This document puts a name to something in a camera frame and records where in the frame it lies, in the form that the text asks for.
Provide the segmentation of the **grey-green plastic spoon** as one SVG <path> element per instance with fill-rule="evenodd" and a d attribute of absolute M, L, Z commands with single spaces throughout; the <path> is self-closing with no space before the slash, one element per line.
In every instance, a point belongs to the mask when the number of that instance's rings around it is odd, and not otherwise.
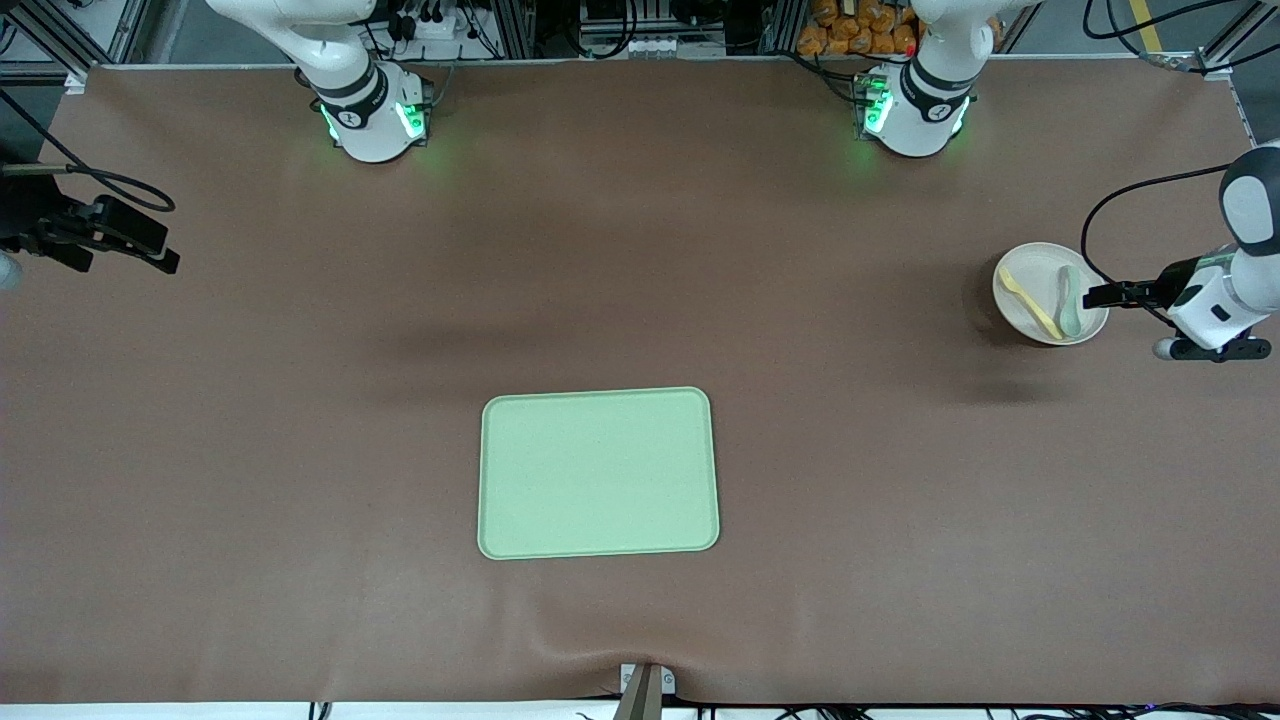
<path fill-rule="evenodd" d="M 1065 340 L 1075 341 L 1083 334 L 1079 270 L 1073 264 L 1064 265 L 1059 272 L 1059 284 L 1060 300 L 1057 324 Z"/>

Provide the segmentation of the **beige round plate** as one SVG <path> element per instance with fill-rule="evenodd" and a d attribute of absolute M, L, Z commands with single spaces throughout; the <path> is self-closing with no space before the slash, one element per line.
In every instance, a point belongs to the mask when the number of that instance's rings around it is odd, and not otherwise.
<path fill-rule="evenodd" d="M 1000 266 L 1006 266 L 1016 281 L 1057 323 L 1060 300 L 1059 272 L 1068 264 L 1073 264 L 1080 273 L 1083 334 L 1075 341 L 1050 338 L 1025 306 L 1015 296 L 1004 290 L 996 275 Z M 1102 284 L 1102 279 L 1089 269 L 1078 251 L 1056 243 L 1034 242 L 1010 249 L 996 263 L 991 281 L 991 292 L 1000 315 L 1015 332 L 1038 345 L 1065 347 L 1084 343 L 1103 329 L 1108 319 L 1108 310 L 1083 307 L 1087 291 L 1098 284 Z"/>

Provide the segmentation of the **yellow plastic fork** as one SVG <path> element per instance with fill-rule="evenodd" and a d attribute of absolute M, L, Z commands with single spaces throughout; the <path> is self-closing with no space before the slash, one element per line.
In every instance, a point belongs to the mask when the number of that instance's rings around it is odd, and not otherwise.
<path fill-rule="evenodd" d="M 1057 323 L 1016 281 L 1014 274 L 1006 266 L 1000 266 L 996 272 L 996 275 L 1004 290 L 1010 295 L 1015 296 L 1025 306 L 1025 309 L 1032 314 L 1038 325 L 1050 336 L 1050 338 L 1052 340 L 1065 338 Z"/>

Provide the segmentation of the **brown table cover mat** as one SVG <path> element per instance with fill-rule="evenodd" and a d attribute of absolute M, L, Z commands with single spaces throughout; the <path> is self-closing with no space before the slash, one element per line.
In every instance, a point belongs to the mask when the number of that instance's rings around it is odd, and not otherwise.
<path fill-rule="evenodd" d="M 1029 241 L 1230 161 L 1231 90 L 998 59 L 910 160 L 786 60 L 461 67 L 426 147 L 289 70 L 97 70 L 55 133 L 180 269 L 0 293 L 0 702 L 1280 703 L 1280 357 L 1039 348 Z M 691 386 L 717 542 L 486 559 L 485 405 Z"/>

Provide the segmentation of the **white power strip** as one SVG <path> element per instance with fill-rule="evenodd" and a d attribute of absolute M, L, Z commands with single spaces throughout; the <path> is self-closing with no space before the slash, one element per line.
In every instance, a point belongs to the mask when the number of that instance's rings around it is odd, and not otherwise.
<path fill-rule="evenodd" d="M 460 0 L 383 0 L 393 42 L 476 38 L 477 31 Z"/>

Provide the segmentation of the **orange packets pile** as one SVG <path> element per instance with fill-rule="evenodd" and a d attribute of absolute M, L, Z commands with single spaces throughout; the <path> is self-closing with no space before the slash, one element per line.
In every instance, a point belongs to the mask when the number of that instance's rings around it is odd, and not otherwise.
<path fill-rule="evenodd" d="M 998 15 L 1036 0 L 809 0 L 801 56 L 911 56 L 940 65 L 982 64 Z"/>

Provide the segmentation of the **light green rectangular tray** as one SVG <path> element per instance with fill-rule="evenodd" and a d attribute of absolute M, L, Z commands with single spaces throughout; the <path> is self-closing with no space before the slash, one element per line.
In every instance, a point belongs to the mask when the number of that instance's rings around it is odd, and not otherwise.
<path fill-rule="evenodd" d="M 485 405 L 476 530 L 485 557 L 687 553 L 719 537 L 704 391 L 503 395 Z"/>

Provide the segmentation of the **white connector strip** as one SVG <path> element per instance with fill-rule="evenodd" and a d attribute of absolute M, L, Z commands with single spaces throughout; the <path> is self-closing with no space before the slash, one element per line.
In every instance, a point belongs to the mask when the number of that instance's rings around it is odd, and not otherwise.
<path fill-rule="evenodd" d="M 721 58 L 731 47 L 718 35 L 637 35 L 618 50 L 623 36 L 618 32 L 579 35 L 577 44 L 589 55 L 605 59 L 699 59 Z"/>

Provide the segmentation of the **aluminium frame post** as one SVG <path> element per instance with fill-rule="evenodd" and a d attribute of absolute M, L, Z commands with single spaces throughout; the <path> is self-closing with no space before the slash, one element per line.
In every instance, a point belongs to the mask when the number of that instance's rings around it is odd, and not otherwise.
<path fill-rule="evenodd" d="M 800 33 L 810 20 L 810 0 L 759 0 L 762 9 L 760 55 L 795 53 Z"/>
<path fill-rule="evenodd" d="M 532 59 L 538 0 L 488 0 L 508 60 Z"/>

